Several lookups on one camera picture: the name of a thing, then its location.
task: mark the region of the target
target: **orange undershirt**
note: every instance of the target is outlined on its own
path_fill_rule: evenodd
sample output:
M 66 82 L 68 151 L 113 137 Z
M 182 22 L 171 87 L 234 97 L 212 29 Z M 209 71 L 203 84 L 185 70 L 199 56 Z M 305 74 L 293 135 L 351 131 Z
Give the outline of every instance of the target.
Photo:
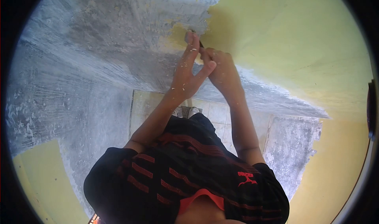
M 218 208 L 220 208 L 222 211 L 225 211 L 224 198 L 212 194 L 207 189 L 199 189 L 193 196 L 180 200 L 180 208 L 178 215 L 183 214 L 188 208 L 188 206 L 193 202 L 193 200 L 195 200 L 200 195 L 208 195 L 212 199 L 212 201 L 215 202 Z

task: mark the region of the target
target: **white sneaker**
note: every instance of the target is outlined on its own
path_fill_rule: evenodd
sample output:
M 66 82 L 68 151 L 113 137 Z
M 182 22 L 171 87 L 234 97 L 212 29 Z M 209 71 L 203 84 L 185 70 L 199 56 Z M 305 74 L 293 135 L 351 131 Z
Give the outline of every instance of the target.
M 191 107 L 191 109 L 189 110 L 189 113 L 188 113 L 188 118 L 191 118 L 191 116 L 193 116 L 194 114 L 196 113 L 199 113 L 199 109 L 197 107 Z
M 178 113 L 176 112 L 176 109 L 173 111 L 171 115 L 178 117 Z

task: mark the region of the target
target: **hand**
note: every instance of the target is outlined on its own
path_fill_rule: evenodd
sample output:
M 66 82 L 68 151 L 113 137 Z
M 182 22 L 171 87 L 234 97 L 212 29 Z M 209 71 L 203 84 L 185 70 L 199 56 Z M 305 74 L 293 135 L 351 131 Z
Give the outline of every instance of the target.
M 213 48 L 201 48 L 201 59 L 204 65 L 215 61 L 217 67 L 209 75 L 213 85 L 224 95 L 226 101 L 230 104 L 236 101 L 236 97 L 244 95 L 244 90 L 239 78 L 238 71 L 234 65 L 232 56 L 229 53 L 215 50 Z
M 173 83 L 167 92 L 170 97 L 176 101 L 180 101 L 180 103 L 191 98 L 200 88 L 206 77 L 216 68 L 215 61 L 209 60 L 196 75 L 192 74 L 192 67 L 199 53 L 200 42 L 196 33 L 188 32 L 187 37 L 187 49 L 178 62 Z

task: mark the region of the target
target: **person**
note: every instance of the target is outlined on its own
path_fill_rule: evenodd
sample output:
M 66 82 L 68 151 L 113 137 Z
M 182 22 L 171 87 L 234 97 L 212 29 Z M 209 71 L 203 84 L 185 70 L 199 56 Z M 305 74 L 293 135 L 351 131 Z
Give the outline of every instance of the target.
M 259 149 L 231 55 L 200 48 L 195 33 L 188 37 L 162 101 L 125 147 L 108 148 L 85 179 L 89 204 L 107 224 L 285 223 L 289 202 Z M 193 75 L 198 53 L 204 66 Z M 238 157 L 203 114 L 172 116 L 207 77 L 230 106 Z

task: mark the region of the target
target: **tile floor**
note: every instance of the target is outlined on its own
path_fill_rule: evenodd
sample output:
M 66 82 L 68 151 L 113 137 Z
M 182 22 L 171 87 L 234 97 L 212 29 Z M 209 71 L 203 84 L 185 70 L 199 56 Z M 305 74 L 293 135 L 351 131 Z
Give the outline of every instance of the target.
M 129 137 L 141 126 L 154 108 L 162 100 L 164 94 L 147 91 L 134 91 L 133 104 L 130 113 Z M 203 114 L 212 122 L 217 136 L 221 139 L 228 151 L 237 155 L 232 141 L 232 126 L 230 120 L 230 109 L 227 104 L 209 102 L 199 99 L 188 99 L 181 104 L 187 107 L 203 109 Z M 250 110 L 255 131 L 258 135 L 259 147 L 263 153 L 266 142 L 268 125 L 272 114 Z

